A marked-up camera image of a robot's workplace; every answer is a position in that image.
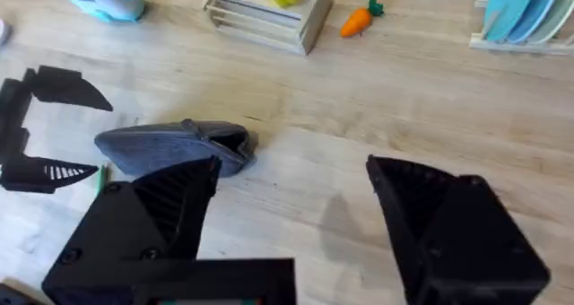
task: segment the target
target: wooden crate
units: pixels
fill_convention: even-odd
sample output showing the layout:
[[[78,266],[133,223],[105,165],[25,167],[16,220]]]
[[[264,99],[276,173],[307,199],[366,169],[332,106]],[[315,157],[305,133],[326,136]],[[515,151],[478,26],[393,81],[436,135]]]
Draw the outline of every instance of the wooden crate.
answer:
[[[204,10],[218,31],[307,55],[333,0],[301,0],[287,8],[274,0],[205,0]]]

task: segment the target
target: gray shoe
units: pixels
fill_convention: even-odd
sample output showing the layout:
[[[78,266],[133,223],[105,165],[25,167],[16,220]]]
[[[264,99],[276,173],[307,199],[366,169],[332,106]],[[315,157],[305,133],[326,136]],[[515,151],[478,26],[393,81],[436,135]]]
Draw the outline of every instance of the gray shoe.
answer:
[[[107,131],[95,144],[126,175],[141,177],[214,155],[222,160],[220,176],[229,177],[253,163],[257,135],[229,122],[185,119]]]

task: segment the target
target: wooden floor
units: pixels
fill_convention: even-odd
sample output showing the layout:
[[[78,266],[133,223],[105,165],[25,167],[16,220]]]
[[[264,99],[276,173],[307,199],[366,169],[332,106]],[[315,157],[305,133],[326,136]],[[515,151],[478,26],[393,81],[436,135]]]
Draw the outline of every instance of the wooden floor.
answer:
[[[296,257],[300,304],[317,305],[404,304],[369,154],[480,174],[552,269],[536,304],[572,303],[574,58],[468,49],[474,0],[381,0],[353,39],[339,27],[368,0],[336,0],[309,57],[214,33],[202,0],[148,1],[117,26],[66,0],[0,0],[15,26],[1,78],[80,70],[116,108],[33,102],[28,155],[102,164],[99,131],[182,118],[257,131],[258,162],[221,181],[200,257]],[[95,187],[0,192],[0,279],[37,289]]]

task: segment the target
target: blue plate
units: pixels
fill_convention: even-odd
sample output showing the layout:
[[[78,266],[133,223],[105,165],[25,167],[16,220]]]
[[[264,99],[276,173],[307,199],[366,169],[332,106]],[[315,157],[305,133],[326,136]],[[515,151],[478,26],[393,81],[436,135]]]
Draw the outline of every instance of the blue plate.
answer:
[[[509,42],[518,43],[530,36],[550,11],[554,0],[530,0],[522,18],[510,32]]]
[[[497,17],[485,38],[492,41],[506,39],[529,3],[530,0],[489,0],[484,13],[484,24],[491,23],[493,15]]]

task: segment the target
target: black mount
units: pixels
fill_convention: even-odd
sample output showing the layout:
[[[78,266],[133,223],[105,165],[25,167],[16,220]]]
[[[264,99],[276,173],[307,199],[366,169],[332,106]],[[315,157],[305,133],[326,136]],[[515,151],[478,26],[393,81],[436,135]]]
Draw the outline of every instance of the black mount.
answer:
[[[58,305],[258,300],[294,305],[293,259],[198,260],[219,159],[108,184],[49,271]]]
[[[479,176],[370,156],[410,305],[527,305],[550,273]]]

